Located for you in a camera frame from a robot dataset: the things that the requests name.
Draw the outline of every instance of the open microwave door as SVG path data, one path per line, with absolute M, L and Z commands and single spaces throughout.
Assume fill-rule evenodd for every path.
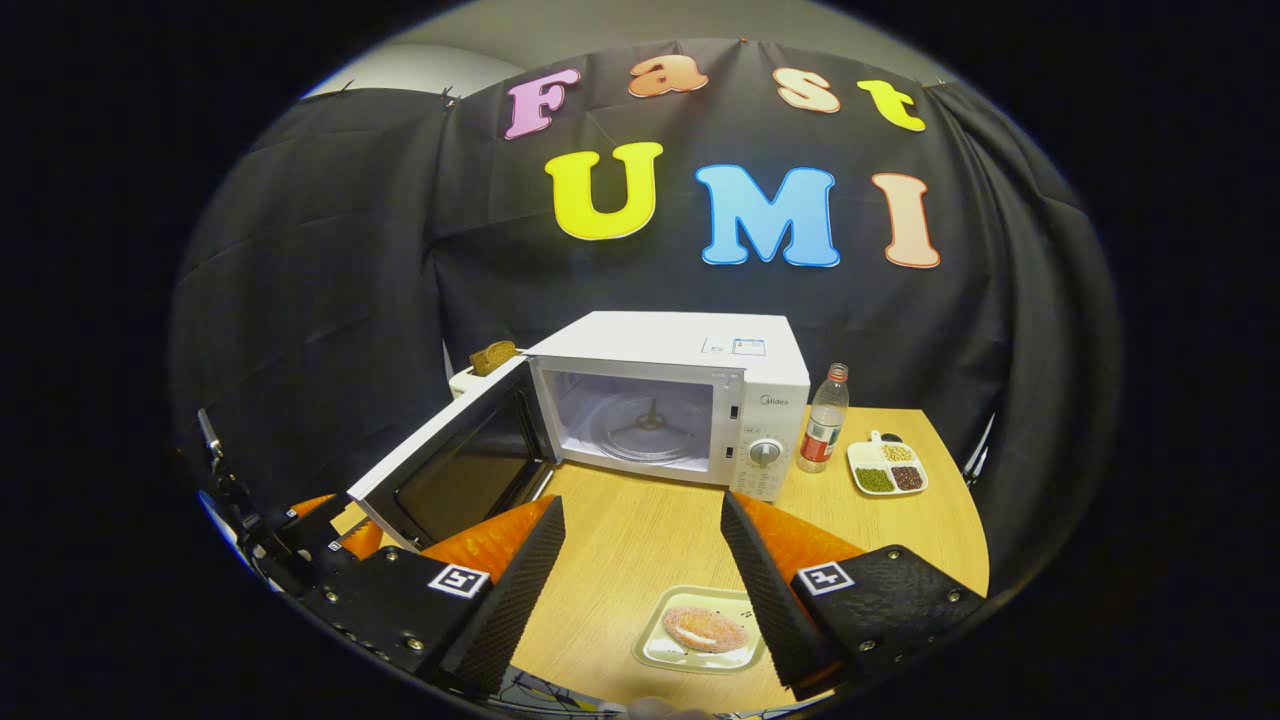
M 536 500 L 558 461 L 527 359 L 517 355 L 347 492 L 396 543 L 422 550 Z

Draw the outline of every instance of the letter m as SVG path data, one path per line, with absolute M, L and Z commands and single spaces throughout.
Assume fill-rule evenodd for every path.
M 831 268 L 840 252 L 831 243 L 827 193 L 836 184 L 831 173 L 792 168 L 771 201 L 751 176 L 739 165 L 707 165 L 694 173 L 712 196 L 712 243 L 703 260 L 712 265 L 739 265 L 748 251 L 737 241 L 742 225 L 751 247 L 768 263 L 791 228 L 791 245 L 782 258 L 792 265 Z

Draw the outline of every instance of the plastic bottle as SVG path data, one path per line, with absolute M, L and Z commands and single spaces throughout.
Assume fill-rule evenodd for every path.
M 813 396 L 813 410 L 809 413 L 809 427 L 796 452 L 796 466 L 805 473 L 820 473 L 827 466 L 840 427 L 845 424 L 845 411 L 849 410 L 849 368 L 833 363 L 827 370 L 827 379 Z

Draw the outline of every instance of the white microwave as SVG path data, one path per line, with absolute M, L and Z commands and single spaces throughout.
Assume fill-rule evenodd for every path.
M 783 316 L 596 311 L 481 378 L 348 495 L 407 548 L 535 500 L 563 460 L 773 501 L 808 398 Z

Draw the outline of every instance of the pink letter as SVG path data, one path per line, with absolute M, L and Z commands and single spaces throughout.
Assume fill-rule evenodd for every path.
M 573 85 L 581 78 L 582 76 L 571 68 L 508 90 L 507 95 L 512 96 L 515 102 L 511 108 L 511 129 L 507 131 L 507 140 L 550 126 L 552 119 L 543 115 L 543 105 L 547 105 L 548 110 L 559 110 L 564 104 L 564 87 L 557 83 Z

